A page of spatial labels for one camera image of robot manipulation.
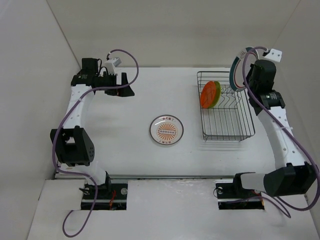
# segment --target white wall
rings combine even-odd
[[[283,51],[276,86],[285,93],[295,136],[320,165],[319,43],[320,1],[301,0],[274,45]],[[308,194],[310,200],[315,189],[316,185]],[[319,233],[320,202],[311,213]]]
[[[144,67],[221,67],[244,47],[273,45],[299,0],[48,2],[79,62],[123,48]]]
[[[79,66],[45,0],[0,3],[0,233],[23,240]]]

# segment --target black bracket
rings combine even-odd
[[[57,129],[50,132],[54,141]],[[77,165],[89,166],[95,157],[95,146],[86,131],[79,126],[73,129],[61,129],[56,141],[55,153],[62,164],[69,167]]]
[[[99,76],[98,59],[95,58],[82,58],[82,69],[73,76],[71,86],[78,84],[85,84],[92,88],[99,87],[117,87],[128,84],[127,74],[123,72],[121,74],[121,85],[117,84],[117,75],[103,73],[103,76]],[[132,97],[135,95],[130,86],[126,86],[119,89],[108,89],[104,91],[105,94],[110,96],[119,97]]]
[[[302,166],[288,163],[287,166],[266,174],[263,185],[271,197],[298,195],[305,194],[316,178],[314,168],[307,162]]]
[[[254,64],[251,64],[250,67],[246,80],[259,102],[267,109],[271,107],[285,108],[286,105],[281,94],[272,89],[277,72],[276,65],[272,61],[257,60]],[[249,95],[249,102],[254,108],[255,114],[258,115],[262,109],[252,99],[251,95]]]
[[[217,182],[215,190],[218,199],[247,199],[257,196],[252,189],[244,189],[241,184],[241,175],[245,173],[237,173],[232,182]]]
[[[115,191],[115,200],[126,200],[127,193],[122,194],[122,189],[128,190],[127,183],[111,183],[109,174],[106,172],[105,183],[98,186],[98,196],[97,200],[110,200],[113,197],[113,191]],[[93,200],[95,197],[95,186],[86,184],[82,191],[85,194],[83,195],[84,200]]]

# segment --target dish rack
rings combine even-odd
[[[229,84],[229,71],[199,71],[197,84],[199,103],[201,92],[209,81],[221,85],[221,97],[213,108],[200,104],[202,135],[204,140],[242,141],[255,135],[246,90],[234,91]]]

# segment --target orange plate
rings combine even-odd
[[[216,96],[216,84],[213,81],[209,81],[203,88],[200,97],[201,106],[205,109],[209,108],[215,100]]]

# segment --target white connector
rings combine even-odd
[[[265,59],[280,63],[282,57],[282,51],[271,48],[269,53],[264,56]]]
[[[116,74],[116,67],[121,64],[121,60],[119,57],[111,58],[104,62],[106,69],[108,70],[108,74],[114,75]]]

